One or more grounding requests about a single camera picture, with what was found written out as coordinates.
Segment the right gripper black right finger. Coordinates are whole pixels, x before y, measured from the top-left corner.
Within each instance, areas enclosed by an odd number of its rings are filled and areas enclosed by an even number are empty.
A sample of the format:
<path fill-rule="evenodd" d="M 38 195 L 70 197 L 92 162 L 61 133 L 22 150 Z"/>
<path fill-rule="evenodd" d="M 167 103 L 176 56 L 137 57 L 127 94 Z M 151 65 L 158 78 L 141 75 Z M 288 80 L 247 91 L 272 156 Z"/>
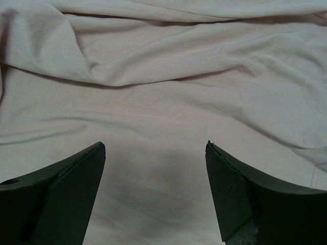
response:
<path fill-rule="evenodd" d="M 205 160 L 225 244 L 326 244 L 326 191 L 273 177 L 211 142 Z"/>

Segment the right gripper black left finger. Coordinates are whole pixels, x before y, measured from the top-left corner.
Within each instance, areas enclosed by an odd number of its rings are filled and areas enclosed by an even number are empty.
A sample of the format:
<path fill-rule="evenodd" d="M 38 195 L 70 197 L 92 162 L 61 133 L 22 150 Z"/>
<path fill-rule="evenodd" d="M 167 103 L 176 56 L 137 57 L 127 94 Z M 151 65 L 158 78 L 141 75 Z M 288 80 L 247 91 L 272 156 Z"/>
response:
<path fill-rule="evenodd" d="M 1 183 L 1 244 L 82 244 L 105 165 L 92 146 Z"/>

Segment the dusty pink t shirt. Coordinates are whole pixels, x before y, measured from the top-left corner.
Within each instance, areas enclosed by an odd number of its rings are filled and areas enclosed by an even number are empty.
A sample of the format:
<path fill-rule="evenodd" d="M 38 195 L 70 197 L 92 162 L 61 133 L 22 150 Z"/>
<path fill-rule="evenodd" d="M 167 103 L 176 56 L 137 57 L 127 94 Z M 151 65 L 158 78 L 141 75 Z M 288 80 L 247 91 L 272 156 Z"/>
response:
<path fill-rule="evenodd" d="M 85 244 L 221 244 L 208 141 L 326 189 L 326 1 L 1 1 L 1 180 L 98 141 Z"/>

